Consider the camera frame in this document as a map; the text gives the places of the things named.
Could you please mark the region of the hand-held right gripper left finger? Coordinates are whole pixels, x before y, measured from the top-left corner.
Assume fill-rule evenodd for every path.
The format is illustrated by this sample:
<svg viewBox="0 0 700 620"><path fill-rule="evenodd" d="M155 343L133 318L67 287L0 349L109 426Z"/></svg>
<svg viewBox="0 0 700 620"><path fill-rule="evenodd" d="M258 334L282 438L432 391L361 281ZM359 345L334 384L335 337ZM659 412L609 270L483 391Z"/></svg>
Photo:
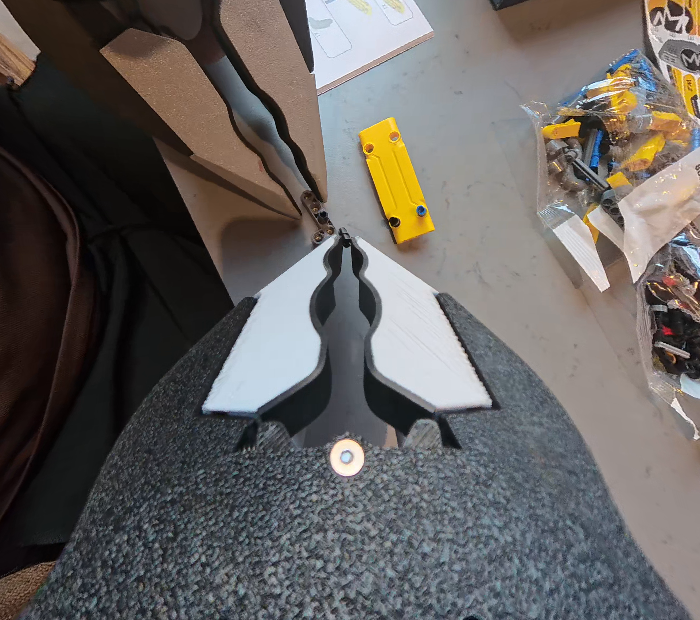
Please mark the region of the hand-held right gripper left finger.
<svg viewBox="0 0 700 620"><path fill-rule="evenodd" d="M261 417L320 377L342 241L333 236L267 284L206 396L202 413Z"/></svg>

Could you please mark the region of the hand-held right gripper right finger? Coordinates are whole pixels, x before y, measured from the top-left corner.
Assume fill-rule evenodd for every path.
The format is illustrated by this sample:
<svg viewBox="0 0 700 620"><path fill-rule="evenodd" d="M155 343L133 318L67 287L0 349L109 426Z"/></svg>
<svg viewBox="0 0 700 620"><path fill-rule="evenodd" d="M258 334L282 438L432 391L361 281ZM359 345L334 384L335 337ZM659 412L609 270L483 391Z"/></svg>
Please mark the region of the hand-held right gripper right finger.
<svg viewBox="0 0 700 620"><path fill-rule="evenodd" d="M438 291L368 241L351 240L369 323L364 394L375 415L491 409L493 399L438 301Z"/></svg>

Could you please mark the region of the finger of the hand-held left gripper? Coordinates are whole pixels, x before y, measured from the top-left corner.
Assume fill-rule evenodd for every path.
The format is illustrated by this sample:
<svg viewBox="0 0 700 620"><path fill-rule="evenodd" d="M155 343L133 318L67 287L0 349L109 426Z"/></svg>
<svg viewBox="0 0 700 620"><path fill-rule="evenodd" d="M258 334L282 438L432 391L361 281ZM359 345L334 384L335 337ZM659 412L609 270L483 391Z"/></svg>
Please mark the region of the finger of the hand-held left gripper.
<svg viewBox="0 0 700 620"><path fill-rule="evenodd" d="M183 43L129 28L100 52L198 165L267 209L300 218L288 192L235 131L224 100Z"/></svg>
<svg viewBox="0 0 700 620"><path fill-rule="evenodd" d="M217 0L214 29L244 86L266 109L307 188L328 200L319 99L280 0Z"/></svg>

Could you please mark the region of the dark grey short beam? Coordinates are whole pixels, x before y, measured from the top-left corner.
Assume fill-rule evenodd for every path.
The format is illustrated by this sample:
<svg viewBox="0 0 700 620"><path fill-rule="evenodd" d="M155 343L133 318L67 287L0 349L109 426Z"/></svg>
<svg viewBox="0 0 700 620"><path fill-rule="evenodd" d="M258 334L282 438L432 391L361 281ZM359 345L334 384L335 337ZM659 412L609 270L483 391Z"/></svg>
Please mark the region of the dark grey short beam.
<svg viewBox="0 0 700 620"><path fill-rule="evenodd" d="M333 237L336 233L336 229L335 225L331 222L330 217L328 216L330 222L326 226L321 226L315 218L315 213L318 213L319 210L326 210L324 204L321 203L319 199L310 190L305 190L302 192L300 196L300 201L302 203L303 208L309 213L311 220L313 221L315 226L315 229L311 236L311 241L313 245L321 245L326 240Z"/></svg>

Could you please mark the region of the yellow building panel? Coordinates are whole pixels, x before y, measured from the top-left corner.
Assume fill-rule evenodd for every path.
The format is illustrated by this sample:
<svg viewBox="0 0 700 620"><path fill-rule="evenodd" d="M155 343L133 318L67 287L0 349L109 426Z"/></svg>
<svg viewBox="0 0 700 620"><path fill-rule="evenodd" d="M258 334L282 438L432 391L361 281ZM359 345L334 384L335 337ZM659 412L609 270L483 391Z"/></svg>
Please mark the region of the yellow building panel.
<svg viewBox="0 0 700 620"><path fill-rule="evenodd" d="M361 149L386 221L397 216L401 225L389 227L400 245L435 230L424 193L407 152L400 129L393 117L359 133ZM425 205L428 213L418 217L415 208Z"/></svg>

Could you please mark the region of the grey desk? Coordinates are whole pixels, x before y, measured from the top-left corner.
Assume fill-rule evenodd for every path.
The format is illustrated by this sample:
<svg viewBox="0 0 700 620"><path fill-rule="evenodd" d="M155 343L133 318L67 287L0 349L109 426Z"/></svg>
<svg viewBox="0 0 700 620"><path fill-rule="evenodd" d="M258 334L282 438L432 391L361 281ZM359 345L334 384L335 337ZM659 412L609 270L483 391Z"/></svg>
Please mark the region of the grey desk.
<svg viewBox="0 0 700 620"><path fill-rule="evenodd" d="M453 296L555 393L632 535L699 618L699 445L647 386L624 260L600 293L536 214L536 148L520 108L554 102L642 47L641 0L415 0L427 42L319 99L327 208ZM436 226L394 245L358 133L394 117Z"/></svg>

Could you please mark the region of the white instruction booklet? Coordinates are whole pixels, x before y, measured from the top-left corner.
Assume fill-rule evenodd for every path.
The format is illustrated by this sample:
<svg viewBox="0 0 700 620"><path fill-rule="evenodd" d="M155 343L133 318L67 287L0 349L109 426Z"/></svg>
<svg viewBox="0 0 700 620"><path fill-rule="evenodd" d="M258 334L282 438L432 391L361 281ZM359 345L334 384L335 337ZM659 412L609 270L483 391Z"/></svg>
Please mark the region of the white instruction booklet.
<svg viewBox="0 0 700 620"><path fill-rule="evenodd" d="M304 0L317 93L433 37L414 0Z"/></svg>

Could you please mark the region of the person's legs black pants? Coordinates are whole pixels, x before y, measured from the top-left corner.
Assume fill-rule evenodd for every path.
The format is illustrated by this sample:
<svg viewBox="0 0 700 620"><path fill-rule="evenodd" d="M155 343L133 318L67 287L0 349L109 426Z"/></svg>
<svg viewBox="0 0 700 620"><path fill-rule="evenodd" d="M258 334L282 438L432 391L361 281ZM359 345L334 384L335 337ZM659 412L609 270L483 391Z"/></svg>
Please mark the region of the person's legs black pants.
<svg viewBox="0 0 700 620"><path fill-rule="evenodd" d="M98 314L72 410L1 523L5 577L57 559L120 432L232 301L154 140L45 55L1 79L1 148L74 211Z"/></svg>

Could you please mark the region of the person's torso brown sweater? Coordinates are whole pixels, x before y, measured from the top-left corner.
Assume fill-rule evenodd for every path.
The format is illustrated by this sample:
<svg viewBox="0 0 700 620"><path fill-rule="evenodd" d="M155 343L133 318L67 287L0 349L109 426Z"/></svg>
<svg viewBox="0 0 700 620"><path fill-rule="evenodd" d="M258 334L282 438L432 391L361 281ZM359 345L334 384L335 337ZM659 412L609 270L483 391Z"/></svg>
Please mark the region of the person's torso brown sweater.
<svg viewBox="0 0 700 620"><path fill-rule="evenodd" d="M53 446L94 344L97 286L57 189L1 149L1 522Z"/></svg>

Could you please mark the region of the clear bag black red parts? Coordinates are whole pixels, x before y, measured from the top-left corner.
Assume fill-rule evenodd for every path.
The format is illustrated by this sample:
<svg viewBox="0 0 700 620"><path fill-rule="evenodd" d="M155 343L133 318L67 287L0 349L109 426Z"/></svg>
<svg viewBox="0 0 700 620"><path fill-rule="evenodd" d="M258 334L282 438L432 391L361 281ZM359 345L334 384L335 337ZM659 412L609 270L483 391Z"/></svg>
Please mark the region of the clear bag black red parts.
<svg viewBox="0 0 700 620"><path fill-rule="evenodd" d="M635 288L647 386L699 444L699 220L655 253Z"/></svg>

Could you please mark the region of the clear bag yellow blue parts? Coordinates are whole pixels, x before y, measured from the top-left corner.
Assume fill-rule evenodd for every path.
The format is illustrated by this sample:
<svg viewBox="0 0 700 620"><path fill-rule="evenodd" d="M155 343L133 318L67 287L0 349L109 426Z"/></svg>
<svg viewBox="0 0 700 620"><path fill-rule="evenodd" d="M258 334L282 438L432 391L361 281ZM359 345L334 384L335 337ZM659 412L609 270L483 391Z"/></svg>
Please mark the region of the clear bag yellow blue parts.
<svg viewBox="0 0 700 620"><path fill-rule="evenodd" d="M632 49L557 105L524 105L538 154L536 209L584 278L632 282L689 225L699 226L699 121Z"/></svg>

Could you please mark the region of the yellow black sticker sheet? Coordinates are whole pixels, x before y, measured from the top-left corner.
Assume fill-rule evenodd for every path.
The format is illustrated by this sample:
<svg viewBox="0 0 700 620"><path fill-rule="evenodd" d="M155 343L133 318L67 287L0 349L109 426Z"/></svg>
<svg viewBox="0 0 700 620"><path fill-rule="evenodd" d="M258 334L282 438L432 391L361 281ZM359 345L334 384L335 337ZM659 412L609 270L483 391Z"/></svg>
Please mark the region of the yellow black sticker sheet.
<svg viewBox="0 0 700 620"><path fill-rule="evenodd" d="M648 42L661 73L699 124L699 0L643 0Z"/></svg>

